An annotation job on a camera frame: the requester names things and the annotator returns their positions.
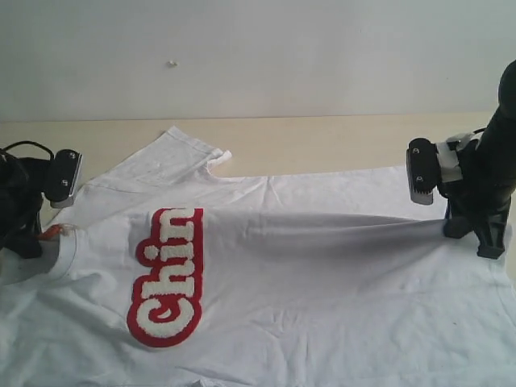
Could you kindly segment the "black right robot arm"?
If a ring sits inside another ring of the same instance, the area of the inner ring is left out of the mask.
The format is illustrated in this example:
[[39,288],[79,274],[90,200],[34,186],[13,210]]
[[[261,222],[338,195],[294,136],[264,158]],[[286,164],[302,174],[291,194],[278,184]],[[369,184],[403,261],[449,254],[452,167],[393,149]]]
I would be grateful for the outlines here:
[[498,108],[481,137],[458,152],[462,179],[441,183],[447,199],[443,233],[461,239],[473,232],[477,255],[496,260],[506,250],[504,237],[515,191],[515,63],[498,86]]

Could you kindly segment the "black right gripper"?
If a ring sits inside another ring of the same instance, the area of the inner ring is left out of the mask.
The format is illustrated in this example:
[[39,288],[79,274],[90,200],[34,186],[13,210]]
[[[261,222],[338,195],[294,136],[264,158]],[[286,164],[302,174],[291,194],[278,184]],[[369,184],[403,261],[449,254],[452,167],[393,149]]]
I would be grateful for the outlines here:
[[485,146],[473,140],[464,148],[453,142],[451,153],[458,159],[461,178],[438,185],[439,192],[447,199],[443,235],[463,238],[472,232],[478,238],[478,256],[499,258],[506,250],[512,151],[506,144]]

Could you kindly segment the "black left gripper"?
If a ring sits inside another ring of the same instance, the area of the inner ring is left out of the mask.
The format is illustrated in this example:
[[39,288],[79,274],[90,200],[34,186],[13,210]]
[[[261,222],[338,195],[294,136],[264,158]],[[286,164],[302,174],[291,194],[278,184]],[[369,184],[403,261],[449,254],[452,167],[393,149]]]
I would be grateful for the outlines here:
[[40,210],[49,160],[1,152],[1,249],[22,258],[43,253]]

